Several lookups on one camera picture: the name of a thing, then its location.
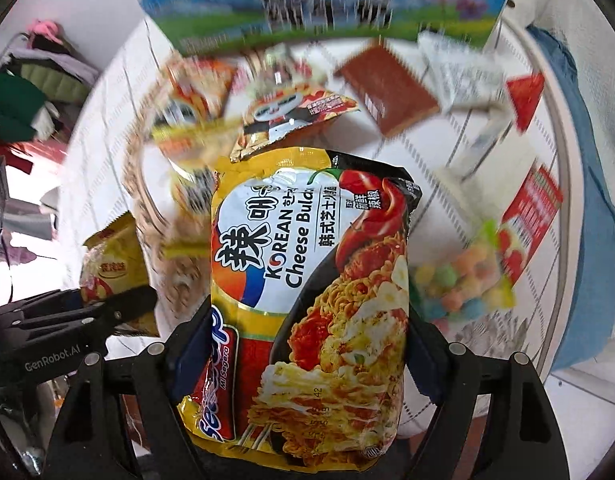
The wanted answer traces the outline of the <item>yellow red snack packet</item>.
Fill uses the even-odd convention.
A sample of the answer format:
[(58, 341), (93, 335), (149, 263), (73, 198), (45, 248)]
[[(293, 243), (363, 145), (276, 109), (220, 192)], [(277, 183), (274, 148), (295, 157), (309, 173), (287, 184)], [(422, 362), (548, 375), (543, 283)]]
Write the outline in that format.
[(149, 284), (136, 221), (129, 211), (84, 243), (80, 296), (102, 304), (122, 335), (158, 337), (154, 308), (158, 296)]

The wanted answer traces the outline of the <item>Korean cheese noodle packet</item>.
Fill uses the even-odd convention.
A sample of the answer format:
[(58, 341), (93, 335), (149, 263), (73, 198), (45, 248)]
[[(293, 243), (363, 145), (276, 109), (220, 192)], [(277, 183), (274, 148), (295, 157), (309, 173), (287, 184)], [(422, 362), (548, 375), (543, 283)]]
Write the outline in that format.
[(215, 170), (210, 354), (178, 411), (218, 456), (363, 471), (396, 438), (409, 314), (409, 172), (323, 148)]

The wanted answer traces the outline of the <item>colourful candy ball bag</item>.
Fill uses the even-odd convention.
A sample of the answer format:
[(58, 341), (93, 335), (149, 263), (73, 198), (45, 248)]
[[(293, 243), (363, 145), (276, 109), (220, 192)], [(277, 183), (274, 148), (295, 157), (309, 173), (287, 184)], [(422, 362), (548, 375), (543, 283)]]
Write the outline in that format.
[(459, 254), (411, 271), (411, 307), (423, 321), (475, 321), (516, 305), (513, 284), (501, 261), (496, 223), (482, 223), (475, 238)]

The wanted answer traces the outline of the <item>brown sauce packet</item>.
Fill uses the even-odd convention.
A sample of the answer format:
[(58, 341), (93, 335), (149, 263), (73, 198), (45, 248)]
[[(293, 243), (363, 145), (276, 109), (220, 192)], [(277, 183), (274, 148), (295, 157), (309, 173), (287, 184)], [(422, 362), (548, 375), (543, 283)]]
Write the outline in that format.
[(440, 104), (384, 44), (373, 41), (335, 70), (363, 102), (382, 136), (393, 138), (440, 113)]

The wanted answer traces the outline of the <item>orange sunflower seed packet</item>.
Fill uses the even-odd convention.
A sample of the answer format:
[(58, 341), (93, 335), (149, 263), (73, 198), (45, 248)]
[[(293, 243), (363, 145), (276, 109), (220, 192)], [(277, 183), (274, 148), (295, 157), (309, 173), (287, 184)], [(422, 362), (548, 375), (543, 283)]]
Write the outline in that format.
[(161, 73), (153, 125), (200, 125), (221, 118), (236, 73), (234, 64), (217, 58), (174, 58)]

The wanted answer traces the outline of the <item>blue bed sheet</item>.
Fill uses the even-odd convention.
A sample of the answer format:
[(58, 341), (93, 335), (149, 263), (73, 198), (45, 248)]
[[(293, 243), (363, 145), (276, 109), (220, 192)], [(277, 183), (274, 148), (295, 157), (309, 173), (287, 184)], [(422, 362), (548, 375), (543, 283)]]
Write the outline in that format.
[(601, 166), (594, 129), (580, 92), (577, 64), (568, 48), (545, 29), (528, 33), (537, 41), (555, 72), (570, 107), (583, 170), (583, 223), (577, 284), (568, 325), (556, 352), (553, 370), (595, 358), (606, 347), (615, 320), (615, 207)]

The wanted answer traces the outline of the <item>white patterned quilt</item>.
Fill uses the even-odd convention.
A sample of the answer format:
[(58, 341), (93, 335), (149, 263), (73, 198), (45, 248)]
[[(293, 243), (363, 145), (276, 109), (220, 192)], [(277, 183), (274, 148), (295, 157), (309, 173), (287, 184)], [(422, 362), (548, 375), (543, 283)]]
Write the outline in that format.
[[(495, 32), (495, 54), (505, 71), (519, 76), (542, 70), (544, 94), (527, 137), (539, 161), (562, 187), (580, 182), (577, 134), (565, 95), (536, 41), (523, 29), (504, 23)], [(72, 133), (59, 177), (58, 242), (61, 280), (80, 281), (85, 240), (112, 220), (131, 212), (137, 219), (144, 258), (154, 287), (166, 278), (189, 278), (190, 261), (173, 264), (154, 253), (156, 242), (175, 214), (170, 194), (172, 168), (148, 134), (148, 102), (161, 68), (175, 51), (155, 22), (145, 18), (130, 34), (99, 77)], [(313, 136), (318, 148), (352, 153), (406, 168), (422, 188), (413, 218), (411, 262), (446, 259), (467, 244), (475, 225), (457, 210), (435, 173), (455, 162), (477, 136), (486, 118), (457, 112), (431, 119), (393, 139), (382, 138), (364, 112), (350, 114), (358, 128), (347, 139), (340, 125)], [(516, 305), (475, 322), (449, 326), (449, 337), (486, 356), (523, 351), (537, 373), (547, 377), (554, 365), (571, 309), (583, 202), (567, 197), (515, 285)]]

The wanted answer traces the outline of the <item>red white snack packet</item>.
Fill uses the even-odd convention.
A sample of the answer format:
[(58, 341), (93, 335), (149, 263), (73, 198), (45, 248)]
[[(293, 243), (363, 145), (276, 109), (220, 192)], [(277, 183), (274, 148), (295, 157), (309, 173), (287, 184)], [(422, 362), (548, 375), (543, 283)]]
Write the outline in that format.
[(501, 217), (498, 246), (511, 285), (542, 243), (563, 201), (561, 189), (545, 165), (535, 162)]

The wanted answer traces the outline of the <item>pile of clothes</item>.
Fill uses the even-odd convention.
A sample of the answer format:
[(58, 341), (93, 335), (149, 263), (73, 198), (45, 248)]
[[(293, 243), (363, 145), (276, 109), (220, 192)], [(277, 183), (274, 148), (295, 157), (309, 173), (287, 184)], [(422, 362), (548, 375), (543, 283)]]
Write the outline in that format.
[(0, 156), (29, 176), (34, 160), (60, 165), (99, 70), (63, 44), (26, 32), (0, 54)]

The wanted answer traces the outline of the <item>panda snack packet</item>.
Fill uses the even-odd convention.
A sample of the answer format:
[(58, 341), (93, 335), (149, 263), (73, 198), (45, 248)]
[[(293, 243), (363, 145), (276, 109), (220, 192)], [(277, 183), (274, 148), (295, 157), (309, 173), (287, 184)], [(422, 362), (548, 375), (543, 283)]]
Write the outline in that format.
[(229, 158), (240, 162), (293, 133), (303, 133), (357, 111), (354, 99), (320, 84), (296, 84), (273, 91), (253, 101), (243, 114), (242, 130)]

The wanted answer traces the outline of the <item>pink plush toy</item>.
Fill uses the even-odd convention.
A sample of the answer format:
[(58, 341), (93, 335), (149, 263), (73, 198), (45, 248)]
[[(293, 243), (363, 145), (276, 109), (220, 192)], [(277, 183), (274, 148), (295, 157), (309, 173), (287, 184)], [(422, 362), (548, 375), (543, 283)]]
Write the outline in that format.
[(60, 37), (60, 32), (59, 25), (54, 21), (35, 20), (32, 24), (30, 24), (30, 26), (27, 27), (28, 36), (42, 36), (55, 44), (63, 44)]

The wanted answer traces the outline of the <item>cream barcode snack packet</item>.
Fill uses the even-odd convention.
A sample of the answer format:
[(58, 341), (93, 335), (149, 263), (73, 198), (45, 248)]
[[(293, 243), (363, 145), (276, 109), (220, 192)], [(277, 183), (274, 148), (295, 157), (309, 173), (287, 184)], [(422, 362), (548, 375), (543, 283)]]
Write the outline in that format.
[(463, 183), (473, 177), (482, 166), (487, 156), (491, 154), (501, 137), (510, 129), (513, 123), (513, 113), (505, 110), (493, 110), (489, 120), (481, 128), (477, 136), (469, 142), (467, 148), (455, 162), (437, 169), (435, 177), (440, 182), (454, 181)]

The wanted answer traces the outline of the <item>green plum snack packet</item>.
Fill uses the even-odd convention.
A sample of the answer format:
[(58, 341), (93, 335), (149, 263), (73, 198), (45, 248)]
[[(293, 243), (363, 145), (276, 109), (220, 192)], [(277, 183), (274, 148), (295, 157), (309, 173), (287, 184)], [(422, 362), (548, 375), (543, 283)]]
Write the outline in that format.
[(296, 56), (286, 44), (251, 51), (244, 58), (250, 71), (246, 90), (254, 98), (297, 84), (325, 84), (328, 79), (323, 70)]

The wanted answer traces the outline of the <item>red triangular snack packet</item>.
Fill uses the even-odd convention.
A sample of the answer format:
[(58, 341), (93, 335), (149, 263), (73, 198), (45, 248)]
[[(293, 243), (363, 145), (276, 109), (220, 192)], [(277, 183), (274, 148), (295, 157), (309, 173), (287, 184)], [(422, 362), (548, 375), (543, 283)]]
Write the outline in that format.
[(539, 101), (541, 100), (545, 78), (542, 73), (511, 78), (506, 81), (507, 90), (516, 111), (516, 126), (521, 133), (530, 127)]

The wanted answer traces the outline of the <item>white labelled snack packet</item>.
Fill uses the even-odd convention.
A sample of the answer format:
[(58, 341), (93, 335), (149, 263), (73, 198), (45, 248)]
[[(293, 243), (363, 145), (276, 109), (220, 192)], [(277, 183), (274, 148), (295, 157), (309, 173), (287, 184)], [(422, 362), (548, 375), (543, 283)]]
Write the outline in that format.
[(492, 55), (429, 30), (418, 35), (418, 47), (443, 113), (509, 104), (504, 70)]

